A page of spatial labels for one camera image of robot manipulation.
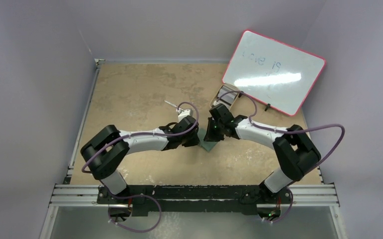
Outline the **green card holder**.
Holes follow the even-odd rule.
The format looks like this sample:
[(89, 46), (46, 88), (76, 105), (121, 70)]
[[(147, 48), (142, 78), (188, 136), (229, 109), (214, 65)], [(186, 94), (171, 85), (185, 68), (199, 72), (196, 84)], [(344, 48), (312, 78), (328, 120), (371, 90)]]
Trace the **green card holder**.
[(204, 141), (204, 137), (206, 135), (206, 130), (203, 128), (200, 128), (198, 130), (198, 138), (199, 138), (199, 146), (202, 147), (207, 152), (212, 151), (212, 149), (216, 146), (217, 142), (206, 142)]

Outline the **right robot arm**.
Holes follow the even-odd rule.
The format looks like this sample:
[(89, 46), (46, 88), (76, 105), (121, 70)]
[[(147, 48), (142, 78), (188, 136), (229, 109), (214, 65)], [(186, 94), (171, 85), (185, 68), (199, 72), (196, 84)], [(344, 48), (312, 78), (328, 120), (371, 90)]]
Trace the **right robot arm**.
[(274, 170), (260, 185), (261, 199), (267, 203), (279, 197), (280, 190), (300, 181), (321, 159), (321, 154), (306, 133), (294, 124), (278, 130), (268, 126), (254, 126), (249, 117), (233, 116), (223, 104), (210, 110), (205, 142), (219, 142), (225, 137), (249, 140), (274, 150), (279, 168)]

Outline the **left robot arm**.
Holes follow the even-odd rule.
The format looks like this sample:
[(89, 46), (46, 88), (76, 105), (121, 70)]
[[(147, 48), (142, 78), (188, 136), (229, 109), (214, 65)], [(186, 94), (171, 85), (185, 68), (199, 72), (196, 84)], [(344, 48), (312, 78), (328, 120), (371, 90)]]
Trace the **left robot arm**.
[(179, 122), (172, 122), (149, 131), (127, 132), (115, 125), (104, 127), (80, 150), (88, 173), (100, 181), (109, 196), (118, 204), (127, 201), (128, 185), (117, 168), (125, 156), (143, 151), (166, 151), (180, 145), (191, 147), (199, 144), (198, 122), (186, 116)]

